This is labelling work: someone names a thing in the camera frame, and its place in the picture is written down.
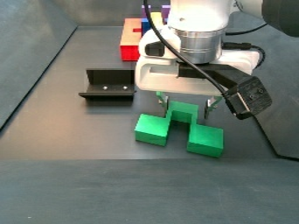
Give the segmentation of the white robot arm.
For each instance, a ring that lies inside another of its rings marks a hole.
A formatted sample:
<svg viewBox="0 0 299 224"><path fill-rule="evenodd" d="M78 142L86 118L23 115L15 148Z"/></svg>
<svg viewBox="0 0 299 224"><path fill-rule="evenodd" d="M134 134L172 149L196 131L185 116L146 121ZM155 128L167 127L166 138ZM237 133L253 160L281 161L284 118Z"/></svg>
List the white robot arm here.
<svg viewBox="0 0 299 224"><path fill-rule="evenodd" d="M221 95L244 120L273 100L253 75L260 53L222 41L237 11L299 37L299 0L172 0L167 24L153 24L139 43L135 84L150 91Z"/></svg>

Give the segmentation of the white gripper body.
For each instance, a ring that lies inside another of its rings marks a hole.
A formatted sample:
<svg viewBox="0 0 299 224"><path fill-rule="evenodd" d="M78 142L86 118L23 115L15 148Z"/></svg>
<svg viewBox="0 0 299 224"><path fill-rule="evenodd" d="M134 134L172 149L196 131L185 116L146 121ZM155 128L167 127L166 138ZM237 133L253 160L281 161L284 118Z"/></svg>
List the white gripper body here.
<svg viewBox="0 0 299 224"><path fill-rule="evenodd" d="M181 31L165 25L158 31L174 49L194 64L230 65L246 74L253 74L260 53L252 50L224 50L221 46L224 30ZM221 95L221 91L210 81L198 74L192 78L180 75L182 61L161 42L154 30L142 37L139 53L135 84L141 89L193 95Z"/></svg>

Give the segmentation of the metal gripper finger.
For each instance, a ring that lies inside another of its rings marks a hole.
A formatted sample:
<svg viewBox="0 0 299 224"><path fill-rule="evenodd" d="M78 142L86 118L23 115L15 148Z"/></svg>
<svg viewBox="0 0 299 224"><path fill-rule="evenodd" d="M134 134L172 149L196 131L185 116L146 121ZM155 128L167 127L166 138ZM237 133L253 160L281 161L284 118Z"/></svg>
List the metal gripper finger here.
<svg viewBox="0 0 299 224"><path fill-rule="evenodd" d="M210 117L212 111L218 107L218 104L222 100L221 96L213 96L208 101L206 101L206 106L205 106L205 118Z"/></svg>
<svg viewBox="0 0 299 224"><path fill-rule="evenodd" d="M158 97L158 102L163 107L163 110L167 111L169 110L169 101L170 101L169 95L162 91L158 91L155 94Z"/></svg>

